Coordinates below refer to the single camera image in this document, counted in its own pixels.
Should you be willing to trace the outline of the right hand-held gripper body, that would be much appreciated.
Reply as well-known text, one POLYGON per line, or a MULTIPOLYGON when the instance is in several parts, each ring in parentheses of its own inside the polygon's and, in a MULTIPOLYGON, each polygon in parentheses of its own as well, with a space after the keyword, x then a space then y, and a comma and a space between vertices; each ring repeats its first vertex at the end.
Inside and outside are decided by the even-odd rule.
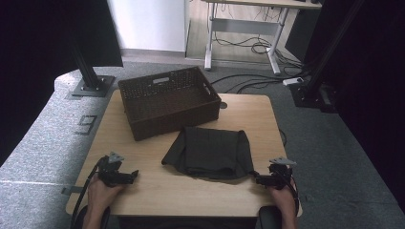
POLYGON ((269 162, 270 182, 268 186, 281 190, 290 184, 292 167, 296 165, 296 162, 282 156, 271 159, 269 162))

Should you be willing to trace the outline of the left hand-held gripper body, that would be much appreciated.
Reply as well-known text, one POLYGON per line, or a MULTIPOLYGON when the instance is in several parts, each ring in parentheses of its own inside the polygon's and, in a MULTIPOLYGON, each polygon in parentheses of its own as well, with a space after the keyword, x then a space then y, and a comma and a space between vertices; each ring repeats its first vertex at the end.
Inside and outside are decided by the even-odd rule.
POLYGON ((127 184, 128 178, 119 171, 124 158, 115 152, 102 157, 97 163, 98 177, 108 187, 115 187, 119 184, 127 184))

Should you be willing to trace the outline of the dark garment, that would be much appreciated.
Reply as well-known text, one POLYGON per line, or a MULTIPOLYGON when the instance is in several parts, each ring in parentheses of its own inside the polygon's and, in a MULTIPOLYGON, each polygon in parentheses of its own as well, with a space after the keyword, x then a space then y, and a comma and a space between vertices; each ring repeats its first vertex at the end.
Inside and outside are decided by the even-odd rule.
POLYGON ((238 179, 254 172, 249 140, 243 130, 185 127, 161 164, 171 165, 187 176, 211 179, 238 179))

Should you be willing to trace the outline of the brown wicker basket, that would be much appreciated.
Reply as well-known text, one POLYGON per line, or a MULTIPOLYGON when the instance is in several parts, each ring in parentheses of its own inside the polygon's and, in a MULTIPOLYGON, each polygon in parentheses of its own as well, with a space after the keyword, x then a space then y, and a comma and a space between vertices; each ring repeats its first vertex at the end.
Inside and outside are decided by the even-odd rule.
POLYGON ((198 67, 120 80, 118 87, 136 141, 219 118, 222 100, 198 67))

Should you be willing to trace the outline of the person's left hand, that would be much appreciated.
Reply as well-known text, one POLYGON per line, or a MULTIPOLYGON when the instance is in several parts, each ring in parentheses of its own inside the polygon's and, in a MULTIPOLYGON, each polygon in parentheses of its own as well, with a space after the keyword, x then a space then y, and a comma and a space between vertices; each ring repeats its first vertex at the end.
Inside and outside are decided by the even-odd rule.
POLYGON ((126 188, 125 185, 107 186, 98 175, 94 175, 88 187, 88 208, 91 212, 103 212, 117 195, 126 188))

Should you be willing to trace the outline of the person's right hand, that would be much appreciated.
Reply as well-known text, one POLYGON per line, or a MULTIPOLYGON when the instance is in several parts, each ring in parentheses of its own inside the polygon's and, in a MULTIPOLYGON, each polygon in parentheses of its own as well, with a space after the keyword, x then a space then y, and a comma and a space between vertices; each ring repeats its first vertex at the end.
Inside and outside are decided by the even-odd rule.
POLYGON ((282 189, 276 189, 274 187, 267 188, 271 194, 275 205, 279 208, 282 213, 292 213, 296 212, 295 200, 293 193, 288 186, 282 189))

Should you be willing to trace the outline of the black stand base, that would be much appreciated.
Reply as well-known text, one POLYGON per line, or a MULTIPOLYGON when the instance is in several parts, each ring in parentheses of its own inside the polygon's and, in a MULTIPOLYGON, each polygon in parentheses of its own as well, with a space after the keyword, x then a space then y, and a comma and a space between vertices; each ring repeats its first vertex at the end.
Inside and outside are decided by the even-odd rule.
POLYGON ((318 109, 322 113, 336 114, 335 91, 331 86, 322 84, 318 89, 311 89, 304 84, 289 86, 296 107, 318 109))

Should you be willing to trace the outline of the white power strip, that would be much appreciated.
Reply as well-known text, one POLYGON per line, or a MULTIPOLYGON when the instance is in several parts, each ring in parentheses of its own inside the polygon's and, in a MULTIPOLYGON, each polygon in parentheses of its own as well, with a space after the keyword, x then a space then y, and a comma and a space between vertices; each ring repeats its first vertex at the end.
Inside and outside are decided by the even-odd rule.
POLYGON ((288 86, 288 85, 293 85, 293 84, 300 84, 303 83, 304 79, 302 77, 292 77, 283 80, 283 85, 288 86))

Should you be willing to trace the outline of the black flat panel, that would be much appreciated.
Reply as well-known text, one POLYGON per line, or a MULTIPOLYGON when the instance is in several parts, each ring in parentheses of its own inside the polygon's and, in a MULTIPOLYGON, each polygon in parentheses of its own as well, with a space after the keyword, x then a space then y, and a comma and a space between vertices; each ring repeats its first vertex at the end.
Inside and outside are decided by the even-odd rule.
POLYGON ((320 10, 298 10, 285 48, 303 64, 309 63, 310 40, 316 28, 320 10))

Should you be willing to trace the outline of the white cabinet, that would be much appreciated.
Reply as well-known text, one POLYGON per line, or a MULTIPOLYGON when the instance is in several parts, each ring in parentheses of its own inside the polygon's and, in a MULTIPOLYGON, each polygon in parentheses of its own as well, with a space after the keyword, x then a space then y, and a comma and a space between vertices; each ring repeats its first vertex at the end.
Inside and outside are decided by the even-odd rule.
POLYGON ((108 0, 124 50, 186 52, 189 0, 108 0))

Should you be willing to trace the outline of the grey metal table bracket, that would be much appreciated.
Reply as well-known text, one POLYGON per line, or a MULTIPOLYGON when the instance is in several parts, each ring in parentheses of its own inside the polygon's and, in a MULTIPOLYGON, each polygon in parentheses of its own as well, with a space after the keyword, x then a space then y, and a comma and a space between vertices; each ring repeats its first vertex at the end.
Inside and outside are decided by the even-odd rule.
POLYGON ((80 194, 82 192, 83 188, 82 187, 77 187, 77 186, 65 186, 62 188, 61 193, 63 195, 69 196, 73 193, 80 194))

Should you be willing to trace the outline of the grey stand base plate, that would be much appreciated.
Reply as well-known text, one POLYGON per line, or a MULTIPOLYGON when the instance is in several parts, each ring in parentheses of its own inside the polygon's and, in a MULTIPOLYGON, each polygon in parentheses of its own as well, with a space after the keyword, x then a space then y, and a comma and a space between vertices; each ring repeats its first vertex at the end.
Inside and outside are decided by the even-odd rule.
POLYGON ((93 78, 82 77, 72 91, 72 96, 105 97, 115 79, 110 75, 96 75, 93 78))

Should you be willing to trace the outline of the black metal stand post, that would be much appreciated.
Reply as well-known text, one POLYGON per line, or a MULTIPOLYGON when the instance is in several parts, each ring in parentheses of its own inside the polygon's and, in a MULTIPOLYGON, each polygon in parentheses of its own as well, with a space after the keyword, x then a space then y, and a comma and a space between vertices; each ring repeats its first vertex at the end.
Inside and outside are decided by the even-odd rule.
POLYGON ((312 78, 308 84, 306 92, 307 97, 316 97, 316 95, 318 94, 319 88, 321 87, 321 84, 323 82, 323 71, 330 61, 332 55, 335 53, 337 46, 344 37, 347 29, 350 27, 353 19, 362 7, 364 1, 365 0, 353 0, 352 6, 346 14, 335 36, 332 38, 326 49, 323 51, 322 57, 318 61, 317 66, 313 69, 312 78))
POLYGON ((96 72, 94 71, 91 65, 88 65, 86 63, 86 60, 82 55, 82 52, 74 38, 72 39, 71 44, 75 63, 82 74, 82 79, 84 81, 84 88, 92 91, 98 91, 100 81, 96 75, 96 72))

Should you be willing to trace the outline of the white desk frame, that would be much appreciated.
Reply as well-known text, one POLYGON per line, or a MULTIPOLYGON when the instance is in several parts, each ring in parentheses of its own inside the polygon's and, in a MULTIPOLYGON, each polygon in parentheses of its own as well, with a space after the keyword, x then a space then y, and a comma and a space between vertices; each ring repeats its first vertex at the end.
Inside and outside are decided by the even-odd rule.
POLYGON ((266 49, 266 55, 270 62, 270 67, 275 75, 280 75, 281 71, 277 63, 275 51, 284 29, 288 12, 290 9, 297 10, 320 10, 322 4, 318 0, 203 0, 208 4, 210 13, 208 14, 208 38, 205 47, 204 68, 210 71, 212 68, 212 42, 213 33, 234 32, 243 34, 271 35, 273 42, 266 49), (280 18, 276 22, 251 21, 239 19, 225 19, 215 15, 218 4, 230 4, 237 6, 257 6, 268 8, 280 8, 280 18))

